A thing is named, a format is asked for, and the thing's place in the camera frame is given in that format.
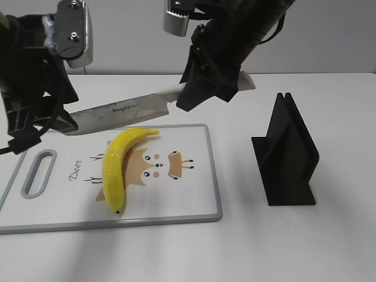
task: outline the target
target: white cutting board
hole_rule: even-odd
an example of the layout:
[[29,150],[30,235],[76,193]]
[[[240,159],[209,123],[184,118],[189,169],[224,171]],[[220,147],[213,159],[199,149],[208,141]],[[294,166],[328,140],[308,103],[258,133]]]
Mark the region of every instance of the white cutting board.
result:
[[[203,125],[158,128],[160,135],[149,136],[133,148],[134,151],[146,150],[136,165],[128,163],[129,166],[135,165],[134,171],[139,177],[135,177],[138,184],[130,183],[126,189],[127,204],[123,214],[116,214],[104,201],[96,201],[102,188],[102,184],[97,182],[101,180],[90,181],[90,178],[102,177],[102,159],[94,157],[104,154],[108,141],[124,129],[83,136],[64,136],[52,132],[43,136],[41,144],[28,150],[0,210],[0,226],[218,213],[215,170],[207,128]],[[57,152],[48,184],[40,196],[25,199],[21,195],[22,185],[36,154],[45,149]],[[193,160],[182,165],[194,166],[192,169],[183,168],[182,176],[177,180],[169,176],[171,164],[168,155],[174,151],[181,154],[182,160]],[[6,166],[5,161],[0,159],[1,166]],[[143,170],[145,165],[153,167]],[[36,183],[41,183],[40,177],[37,178]]]

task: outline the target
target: black stand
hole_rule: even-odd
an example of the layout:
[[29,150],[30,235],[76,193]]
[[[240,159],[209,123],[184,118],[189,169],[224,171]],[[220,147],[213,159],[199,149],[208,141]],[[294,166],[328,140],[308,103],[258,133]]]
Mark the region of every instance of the black stand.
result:
[[318,151],[290,93],[278,93],[266,137],[252,143],[269,206],[316,204],[308,182]]

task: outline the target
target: banana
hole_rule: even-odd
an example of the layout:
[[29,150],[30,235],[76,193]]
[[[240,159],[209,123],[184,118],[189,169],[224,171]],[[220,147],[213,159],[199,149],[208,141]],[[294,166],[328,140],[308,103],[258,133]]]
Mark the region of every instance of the banana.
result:
[[158,129],[130,128],[112,140],[103,158],[103,194],[106,202],[120,213],[124,205],[123,159],[135,144],[148,135],[158,135]]

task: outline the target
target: white table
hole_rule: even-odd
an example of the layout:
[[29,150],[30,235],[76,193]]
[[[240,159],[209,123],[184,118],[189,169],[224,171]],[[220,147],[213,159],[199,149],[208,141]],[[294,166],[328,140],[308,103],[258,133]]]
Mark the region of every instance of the white table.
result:
[[[74,111],[151,93],[179,76],[71,76]],[[206,123],[223,219],[217,223],[0,236],[0,281],[376,281],[376,76],[253,75],[257,90],[148,125]],[[316,206],[269,207],[251,136],[277,92],[294,100],[320,152]],[[1,114],[1,144],[6,127]]]

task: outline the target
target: black cable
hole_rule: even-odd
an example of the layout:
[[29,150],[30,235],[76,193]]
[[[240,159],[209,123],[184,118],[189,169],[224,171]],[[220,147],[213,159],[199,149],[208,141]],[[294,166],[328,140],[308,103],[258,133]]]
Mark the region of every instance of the black cable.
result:
[[277,36],[278,33],[281,32],[281,30],[282,30],[282,28],[283,28],[283,25],[284,25],[285,17],[286,17],[286,14],[283,14],[283,16],[282,16],[282,17],[280,18],[280,20],[278,21],[278,25],[277,25],[276,31],[274,31],[274,33],[273,33],[268,39],[266,39],[266,40],[264,40],[264,41],[261,41],[261,42],[259,43],[259,45],[271,41],[274,37]]
[[5,148],[1,148],[0,149],[0,155],[4,155],[4,154],[7,154],[7,153],[10,153],[12,150],[10,147],[5,147]]
[[38,136],[39,137],[41,137],[43,134],[45,134],[51,128],[51,126],[53,125],[55,120],[58,118],[59,114],[61,113],[61,111],[63,109],[64,99],[65,99],[65,84],[63,83],[62,91],[58,95],[58,98],[56,100],[56,105],[55,105],[55,108],[54,108],[51,116],[47,120],[46,124],[43,125],[41,129],[38,130]]

